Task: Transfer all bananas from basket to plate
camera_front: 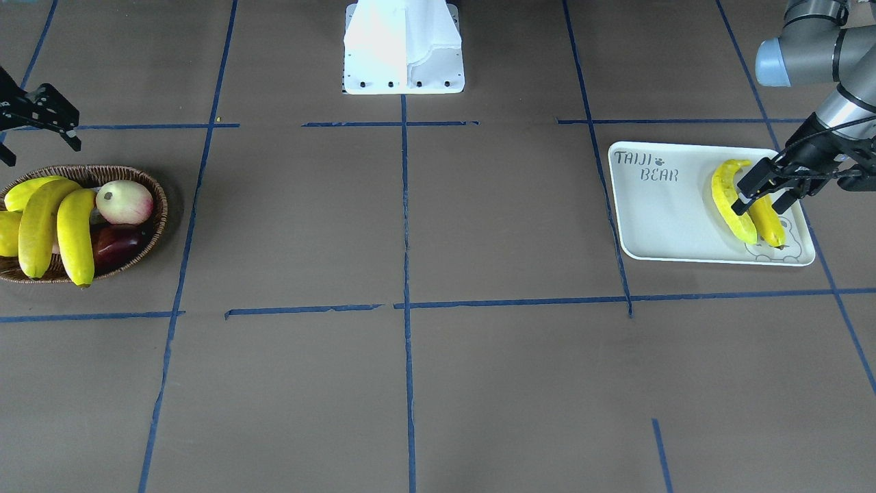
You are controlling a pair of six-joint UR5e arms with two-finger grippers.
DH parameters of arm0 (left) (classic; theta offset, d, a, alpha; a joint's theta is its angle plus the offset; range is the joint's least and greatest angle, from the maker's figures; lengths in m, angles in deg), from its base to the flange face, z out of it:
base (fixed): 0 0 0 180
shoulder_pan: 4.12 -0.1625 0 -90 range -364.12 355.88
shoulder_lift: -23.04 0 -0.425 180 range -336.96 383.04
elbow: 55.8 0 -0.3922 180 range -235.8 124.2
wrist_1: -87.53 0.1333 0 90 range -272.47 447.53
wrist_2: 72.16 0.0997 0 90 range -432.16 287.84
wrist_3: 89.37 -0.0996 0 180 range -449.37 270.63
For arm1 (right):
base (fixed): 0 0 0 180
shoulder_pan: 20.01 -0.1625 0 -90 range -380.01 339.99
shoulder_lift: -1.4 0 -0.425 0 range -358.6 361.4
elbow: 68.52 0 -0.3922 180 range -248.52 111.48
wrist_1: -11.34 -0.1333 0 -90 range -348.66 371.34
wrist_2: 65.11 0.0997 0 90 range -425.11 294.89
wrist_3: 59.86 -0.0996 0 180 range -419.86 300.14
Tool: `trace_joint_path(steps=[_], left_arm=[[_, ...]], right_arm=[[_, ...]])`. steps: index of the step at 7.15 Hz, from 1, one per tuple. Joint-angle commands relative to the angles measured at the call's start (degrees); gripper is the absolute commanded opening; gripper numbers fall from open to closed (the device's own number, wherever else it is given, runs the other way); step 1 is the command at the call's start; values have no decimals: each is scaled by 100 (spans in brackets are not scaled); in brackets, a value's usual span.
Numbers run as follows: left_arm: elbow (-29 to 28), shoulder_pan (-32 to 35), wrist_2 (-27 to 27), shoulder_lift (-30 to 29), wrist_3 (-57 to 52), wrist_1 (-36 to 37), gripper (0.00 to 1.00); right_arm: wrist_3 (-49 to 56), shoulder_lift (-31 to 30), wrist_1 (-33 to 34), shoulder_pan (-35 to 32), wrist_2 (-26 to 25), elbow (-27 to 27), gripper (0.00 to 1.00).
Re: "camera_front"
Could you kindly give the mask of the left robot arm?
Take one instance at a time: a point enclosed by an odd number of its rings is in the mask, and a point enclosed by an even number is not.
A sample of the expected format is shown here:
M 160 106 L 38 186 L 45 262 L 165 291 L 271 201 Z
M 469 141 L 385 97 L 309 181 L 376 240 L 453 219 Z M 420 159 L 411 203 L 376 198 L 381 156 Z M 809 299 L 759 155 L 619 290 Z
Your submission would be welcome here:
M 790 1 L 780 36 L 758 47 L 755 75 L 763 86 L 834 82 L 832 93 L 772 158 L 763 158 L 738 182 L 741 215 L 767 194 L 785 212 L 835 181 L 842 190 L 875 188 L 874 27 L 846 27 L 846 1 Z

